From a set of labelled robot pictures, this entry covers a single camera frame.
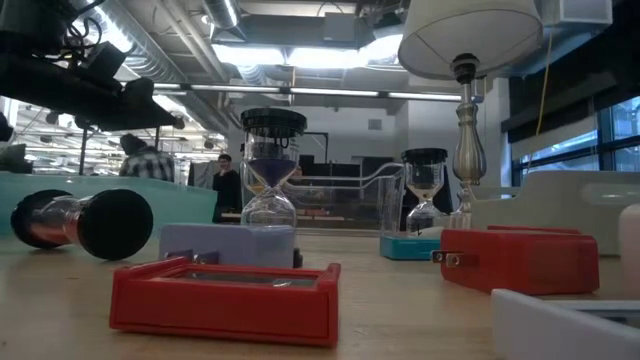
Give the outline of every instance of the hourglass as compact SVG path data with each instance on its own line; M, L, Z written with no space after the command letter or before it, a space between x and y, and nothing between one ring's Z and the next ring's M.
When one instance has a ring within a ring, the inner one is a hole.
M307 118L283 109L252 109L242 113L244 162L264 185L242 210L242 224L296 226L296 209L280 190L298 164L298 138Z
M420 201L407 216L407 234L423 237L427 229L434 227L434 221L444 216L433 205L444 184L444 163L447 151L444 149L414 149L402 153L405 164L407 187Z

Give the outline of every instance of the wooden table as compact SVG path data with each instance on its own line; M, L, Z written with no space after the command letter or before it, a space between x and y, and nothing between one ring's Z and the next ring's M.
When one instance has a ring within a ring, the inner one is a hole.
M114 264L0 239L0 359L496 359L488 295L443 282L435 265L379 257L375 238L299 236L299 246L305 267L342 264L337 349L113 331L111 273L153 260L157 241ZM623 298L618 260L602 273L598 296Z

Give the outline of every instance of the plaid shirt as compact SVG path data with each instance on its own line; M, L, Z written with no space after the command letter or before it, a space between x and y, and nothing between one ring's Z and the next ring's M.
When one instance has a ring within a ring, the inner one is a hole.
M124 160L120 176L173 182L174 167L173 158L169 154L147 146Z

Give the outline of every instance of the white lampshade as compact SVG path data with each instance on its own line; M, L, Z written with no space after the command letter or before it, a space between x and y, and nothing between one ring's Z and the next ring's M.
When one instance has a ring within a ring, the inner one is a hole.
M541 40L534 0L414 0L398 59L415 75L453 79L451 62L473 54L481 76L512 63Z

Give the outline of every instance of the red tray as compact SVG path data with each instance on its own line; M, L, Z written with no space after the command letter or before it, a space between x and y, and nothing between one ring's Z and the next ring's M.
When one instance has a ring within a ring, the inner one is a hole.
M509 230L516 231L443 231L441 251L433 254L442 277L487 293L581 294L600 287L598 246L591 236L569 230Z
M196 265L125 267L113 279L110 326L152 334L335 346L340 265L325 271Z

